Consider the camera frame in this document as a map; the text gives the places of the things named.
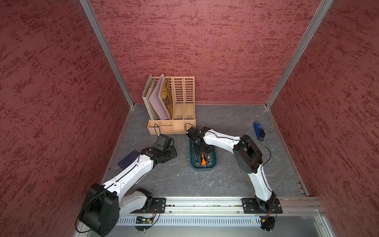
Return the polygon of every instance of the black mounting plate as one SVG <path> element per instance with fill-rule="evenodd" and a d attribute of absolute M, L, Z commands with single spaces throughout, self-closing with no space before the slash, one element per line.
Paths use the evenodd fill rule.
<path fill-rule="evenodd" d="M 263 213 L 258 208 L 258 203 L 255 198 L 241 198 L 242 208 L 245 214 L 267 214 Z M 280 205 L 279 199 L 275 198 L 271 206 L 271 214 L 282 214 L 283 210 Z"/>
<path fill-rule="evenodd" d="M 162 213 L 164 213 L 164 210 L 166 209 L 166 198 L 155 198 L 155 197 L 153 197 L 152 205 L 155 205 L 157 207 L 157 210 L 153 209 L 153 212 L 157 212 L 157 214 L 159 214 L 159 213 L 162 214 Z M 135 210 L 134 212 L 131 212 L 131 213 L 147 214 L 147 212 L 144 208 L 141 208 L 139 210 Z"/>

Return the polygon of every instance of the aluminum frame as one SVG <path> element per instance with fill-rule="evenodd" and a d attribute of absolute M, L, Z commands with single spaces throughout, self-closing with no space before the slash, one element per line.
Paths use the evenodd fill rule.
<path fill-rule="evenodd" d="M 315 221 L 322 237 L 335 237 L 332 227 L 330 226 L 326 217 L 315 217 Z"/>
<path fill-rule="evenodd" d="M 119 82 L 119 85 L 120 85 L 120 87 L 124 93 L 126 100 L 129 103 L 130 108 L 134 107 L 135 103 L 133 101 L 133 98 L 130 94 L 128 87 L 126 86 L 124 78 L 121 74 L 121 71 L 120 71 L 118 65 L 117 65 L 116 59 L 114 58 L 114 56 L 112 54 L 111 48 L 109 47 L 109 44 L 105 38 L 105 35 L 104 35 L 103 31 L 101 30 L 99 21 L 97 20 L 97 17 L 95 15 L 95 12 L 92 8 L 91 3 L 89 2 L 89 0 L 79 0 L 79 1 L 80 1 L 81 6 L 84 9 L 84 12 L 87 15 L 89 23 L 92 26 L 92 29 L 95 32 L 97 40 L 99 41 L 99 43 L 100 43 L 100 45 L 104 51 L 104 54 L 105 54 L 106 58 L 108 59 L 108 62 L 109 62 L 110 66 L 113 70 L 113 73 L 116 76 L 117 81 Z"/>
<path fill-rule="evenodd" d="M 270 108 L 276 97 L 278 96 L 280 90 L 284 86 L 285 82 L 287 81 L 289 75 L 291 74 L 293 68 L 295 67 L 296 63 L 298 62 L 299 58 L 303 54 L 304 50 L 308 46 L 308 43 L 312 39 L 313 35 L 315 34 L 318 26 L 320 25 L 321 21 L 323 20 L 325 14 L 329 10 L 329 7 L 332 5 L 334 0 L 322 0 L 320 5 L 318 6 L 312 20 L 310 21 L 307 29 L 305 30 L 305 33 L 303 37 L 301 38 L 295 52 L 292 55 L 292 58 L 288 62 L 287 67 L 285 68 L 282 76 L 280 77 L 278 83 L 276 84 L 273 92 L 271 93 L 270 97 L 267 100 L 266 106 L 267 108 Z"/>
<path fill-rule="evenodd" d="M 180 216 L 262 216 L 265 214 L 244 214 L 241 198 L 244 197 L 203 197 L 166 196 L 162 215 Z M 283 214 L 278 216 L 324 216 L 317 197 L 278 197 Z"/>
<path fill-rule="evenodd" d="M 290 162 L 290 164 L 291 164 L 291 166 L 292 166 L 292 168 L 293 168 L 293 170 L 294 170 L 294 172 L 295 172 L 295 177 L 296 177 L 297 181 L 298 181 L 299 184 L 300 184 L 300 187 L 299 187 L 299 188 L 303 190 L 303 192 L 304 192 L 304 194 L 305 194 L 306 196 L 309 196 L 309 192 L 307 191 L 307 189 L 306 189 L 306 187 L 305 187 L 305 184 L 304 184 L 303 180 L 301 179 L 301 176 L 300 176 L 300 174 L 299 174 L 299 171 L 298 171 L 298 169 L 296 168 L 295 162 L 294 162 L 293 159 L 292 159 L 292 156 L 291 156 L 291 154 L 290 154 L 290 151 L 288 150 L 287 145 L 285 144 L 285 141 L 284 141 L 284 139 L 283 139 L 283 137 L 282 137 L 282 134 L 280 133 L 280 130 L 279 130 L 279 128 L 278 128 L 278 125 L 276 124 L 276 121 L 275 121 L 275 119 L 274 119 L 274 117 L 273 117 L 273 114 L 271 113 L 271 111 L 270 111 L 270 109 L 269 109 L 268 107 L 266 107 L 266 110 L 267 110 L 267 113 L 268 113 L 268 117 L 270 118 L 270 121 L 271 121 L 271 123 L 272 123 L 273 126 L 274 126 L 274 129 L 275 129 L 276 135 L 278 135 L 279 142 L 280 142 L 280 144 L 282 145 L 282 147 L 284 148 L 284 152 L 287 154 L 288 161 Z"/>
<path fill-rule="evenodd" d="M 119 136 L 117 143 L 116 143 L 116 146 L 113 150 L 111 160 L 109 161 L 108 167 L 106 168 L 106 172 L 105 172 L 103 180 L 101 182 L 102 184 L 105 183 L 106 181 L 110 180 L 111 178 L 113 178 L 113 177 L 110 177 L 110 172 L 108 172 L 108 170 L 110 170 L 111 167 L 114 167 L 114 165 L 116 163 L 116 156 L 119 153 L 121 145 L 124 142 L 126 132 L 129 128 L 130 121 L 132 120 L 134 109 L 135 109 L 135 107 L 130 108 L 128 116 L 126 117 L 124 126 L 122 127 L 120 136 Z"/>
<path fill-rule="evenodd" d="M 117 221 L 116 226 L 150 226 L 151 224 L 135 224 L 135 215 L 126 215 Z M 178 216 L 161 215 L 155 226 L 239 226 L 261 227 L 261 219 L 257 216 Z"/>

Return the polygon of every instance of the blue tray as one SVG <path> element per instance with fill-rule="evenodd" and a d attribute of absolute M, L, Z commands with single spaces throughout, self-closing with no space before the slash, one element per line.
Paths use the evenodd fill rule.
<path fill-rule="evenodd" d="M 212 148 L 212 151 L 211 151 L 211 163 L 213 164 L 212 167 L 207 167 L 207 168 L 203 168 L 203 167 L 200 167 L 200 168 L 196 168 L 195 167 L 195 151 L 192 147 L 192 145 L 194 144 L 194 141 L 192 139 L 189 140 L 189 153 L 190 153 L 190 156 L 191 158 L 189 159 L 189 163 L 191 164 L 191 167 L 194 169 L 194 170 L 197 170 L 197 171 L 205 171 L 205 170 L 213 170 L 213 168 L 217 165 L 217 159 L 216 159 L 216 150 L 215 150 L 215 147 Z"/>

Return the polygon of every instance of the wire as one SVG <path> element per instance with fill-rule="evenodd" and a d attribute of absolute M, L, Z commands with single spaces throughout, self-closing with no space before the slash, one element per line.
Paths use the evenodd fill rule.
<path fill-rule="evenodd" d="M 139 156 L 140 156 L 140 155 L 141 155 L 141 151 L 140 151 L 139 154 L 138 154 L 137 164 L 138 164 L 138 162 L 139 162 Z M 125 175 L 127 175 L 130 171 L 132 171 L 132 170 L 137 166 L 137 164 L 136 164 L 132 169 L 130 169 L 126 174 L 124 174 L 122 177 L 120 177 L 118 180 L 116 180 L 115 183 L 117 183 L 118 181 L 120 181 L 120 179 L 122 179 Z M 79 215 L 80 215 L 80 213 L 83 211 L 83 209 L 84 209 L 84 208 L 85 208 L 85 207 L 86 207 L 86 206 L 87 206 L 92 200 L 94 200 L 95 198 L 99 197 L 99 196 L 100 196 L 105 190 L 108 190 L 108 188 L 110 188 L 111 186 L 115 185 L 115 183 L 109 185 L 107 188 L 104 188 L 103 191 L 101 191 L 99 194 L 97 194 L 97 195 L 94 196 L 91 200 L 89 200 L 88 203 L 86 203 L 86 205 L 84 205 L 83 208 L 80 210 L 78 216 L 77 216 L 76 219 L 75 219 L 75 230 L 76 230 L 78 233 L 86 233 L 86 232 L 91 231 L 91 229 L 88 230 L 88 231 L 79 231 L 78 228 L 76 227 L 76 225 L 77 225 L 77 223 L 78 223 L 78 219 L 79 219 Z"/>
<path fill-rule="evenodd" d="M 104 188 L 103 191 L 101 191 L 98 195 L 94 196 L 91 200 L 89 200 L 88 203 L 87 203 L 86 205 L 84 205 L 83 208 L 80 210 L 80 212 L 79 212 L 79 214 L 78 214 L 78 216 L 76 217 L 76 220 L 75 220 L 75 230 L 76 230 L 78 233 L 86 233 L 86 232 L 90 232 L 90 231 L 91 231 L 91 229 L 88 230 L 88 231 L 79 231 L 79 230 L 78 230 L 78 228 L 76 227 L 76 225 L 77 225 L 77 223 L 78 223 L 79 215 L 80 215 L 80 213 L 83 211 L 83 209 L 84 209 L 84 208 L 85 208 L 85 207 L 86 207 L 86 206 L 87 206 L 92 200 L 94 200 L 95 198 L 99 197 L 99 196 L 100 196 L 105 190 L 108 190 L 108 188 Z"/>
<path fill-rule="evenodd" d="M 153 225 L 158 222 L 159 217 L 161 216 L 161 208 L 159 206 L 156 206 L 156 205 L 154 205 L 154 207 L 155 207 L 155 210 L 157 210 L 157 207 L 159 208 L 159 216 L 158 216 L 157 220 L 149 228 L 153 227 Z"/>
<path fill-rule="evenodd" d="M 260 142 L 258 142 L 258 141 L 254 141 L 254 140 L 245 140 L 245 141 L 253 141 L 253 142 L 256 142 L 256 143 L 258 143 L 258 144 L 261 144 L 261 145 L 264 146 L 264 147 L 268 150 L 268 152 L 270 153 L 270 157 L 268 158 L 268 160 L 267 160 L 265 163 L 262 164 L 262 168 L 261 168 L 261 170 L 262 170 L 262 169 L 263 169 L 263 165 L 265 165 L 265 164 L 266 164 L 267 162 L 269 162 L 270 159 L 271 159 L 272 154 L 271 154 L 270 149 L 268 149 L 267 146 L 263 145 L 262 143 L 260 143 Z M 267 185 L 267 183 L 266 183 L 266 180 L 265 180 L 265 177 L 263 176 L 263 172 L 262 172 L 262 171 L 261 171 L 261 174 L 262 174 L 262 179 L 263 179 L 263 181 L 265 182 L 266 188 L 267 188 L 268 190 L 270 190 L 270 191 L 275 195 L 274 191 L 272 191 L 272 190 L 268 187 L 268 185 Z"/>
<path fill-rule="evenodd" d="M 141 218 L 143 218 L 143 219 L 153 219 L 153 221 L 154 221 L 154 218 L 156 217 L 156 215 L 157 215 L 157 209 L 155 208 L 155 214 L 153 213 L 153 211 L 154 211 L 154 209 L 152 208 L 153 206 L 155 206 L 154 204 L 153 205 L 151 205 L 151 206 L 148 206 L 148 207 L 151 207 L 151 215 L 152 215 L 152 217 L 136 217 L 136 221 L 142 221 L 141 220 Z"/>
<path fill-rule="evenodd" d="M 184 124 L 184 128 L 186 129 L 186 131 L 188 132 L 187 130 L 187 124 L 191 125 L 192 127 L 196 128 L 195 126 L 193 126 L 192 124 L 190 124 L 189 122 L 187 122 L 186 124 Z"/>
<path fill-rule="evenodd" d="M 155 129 L 156 127 L 159 129 L 159 134 L 161 134 L 161 129 L 159 128 L 159 126 L 157 124 L 154 124 L 154 131 L 155 131 L 155 134 L 157 135 L 157 137 L 159 137 L 159 135 L 157 134 L 157 130 Z"/>
<path fill-rule="evenodd" d="M 270 150 L 267 146 L 265 146 L 265 145 L 263 145 L 262 143 L 260 143 L 259 141 L 248 140 L 248 139 L 239 139 L 239 140 L 237 140 L 237 139 L 232 139 L 232 138 L 230 138 L 230 137 L 218 137 L 217 134 L 215 134 L 214 132 L 211 132 L 211 131 L 207 131 L 207 132 L 213 133 L 217 138 L 226 138 L 226 139 L 230 139 L 230 140 L 232 140 L 232 141 L 253 141 L 253 142 L 255 142 L 255 143 L 258 143 L 258 144 L 264 146 L 264 147 L 268 150 L 268 152 L 270 153 L 270 157 L 268 158 L 268 160 L 267 160 L 266 162 L 264 162 L 264 163 L 262 164 L 262 167 L 263 167 L 263 165 L 265 165 L 267 162 L 269 162 L 269 160 L 271 159 L 271 156 L 272 156 L 272 154 L 271 154 L 271 150 Z"/>
<path fill-rule="evenodd" d="M 267 215 L 265 215 L 264 217 L 262 217 L 261 220 L 264 219 L 264 218 L 266 218 L 266 217 L 269 217 L 270 214 L 271 214 L 271 211 Z"/>
<path fill-rule="evenodd" d="M 276 223 L 276 215 L 278 215 L 278 213 L 275 213 L 275 219 L 274 219 L 274 226 L 273 226 L 273 229 L 275 228 L 275 223 Z"/>

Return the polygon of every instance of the gray marble floor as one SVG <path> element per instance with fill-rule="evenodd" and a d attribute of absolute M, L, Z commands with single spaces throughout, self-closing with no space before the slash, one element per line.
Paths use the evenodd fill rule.
<path fill-rule="evenodd" d="M 277 196 L 300 196 L 294 170 L 284 149 L 279 143 L 264 106 L 259 105 L 197 105 L 196 127 L 210 127 L 217 132 L 256 139 L 253 122 L 259 121 L 266 136 L 262 142 L 272 152 L 271 160 L 264 169 L 271 188 Z M 149 115 L 144 105 L 137 105 L 124 143 L 117 154 L 111 177 L 121 172 L 117 163 L 133 149 L 152 146 L 157 137 L 147 130 Z M 130 189 L 142 187 L 154 196 L 254 196 L 254 187 L 246 173 L 235 161 L 234 155 L 216 148 L 217 165 L 211 171 L 195 171 L 189 163 L 189 138 L 185 135 L 171 135 L 175 139 L 178 156 L 164 164 L 158 164 Z M 263 161 L 269 157 L 266 148 L 258 144 Z"/>

